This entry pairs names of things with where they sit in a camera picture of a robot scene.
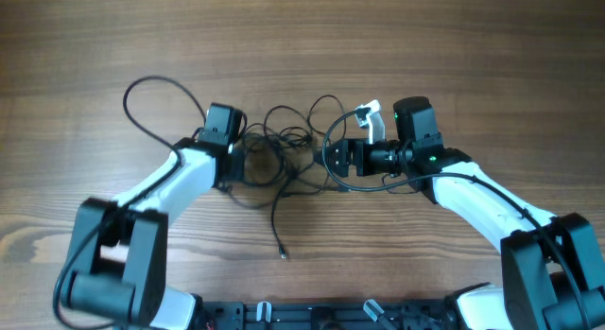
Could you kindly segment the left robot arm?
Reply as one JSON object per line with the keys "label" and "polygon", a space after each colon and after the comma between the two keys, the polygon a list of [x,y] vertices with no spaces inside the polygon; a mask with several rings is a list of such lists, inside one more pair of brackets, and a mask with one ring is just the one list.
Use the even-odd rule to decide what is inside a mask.
{"label": "left robot arm", "polygon": [[67,258],[53,291],[64,308],[108,319],[112,329],[205,329],[200,296],[166,284],[168,228],[199,196],[238,170],[233,146],[242,111],[214,103],[205,124],[170,146],[166,162],[112,200],[77,210]]}

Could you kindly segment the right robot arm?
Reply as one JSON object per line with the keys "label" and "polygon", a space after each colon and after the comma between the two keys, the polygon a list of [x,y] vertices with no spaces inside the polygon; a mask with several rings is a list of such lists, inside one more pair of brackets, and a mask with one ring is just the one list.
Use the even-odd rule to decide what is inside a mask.
{"label": "right robot arm", "polygon": [[604,260],[594,228],[577,213],[558,217],[518,198],[492,180],[467,154],[443,143],[425,96],[393,105],[397,137],[386,137],[381,106],[373,100],[343,114],[365,138],[332,141],[324,134],[320,164],[343,185],[354,166],[359,177],[402,176],[482,234],[499,252],[501,287],[479,284],[444,301],[445,329],[595,329],[604,323]]}

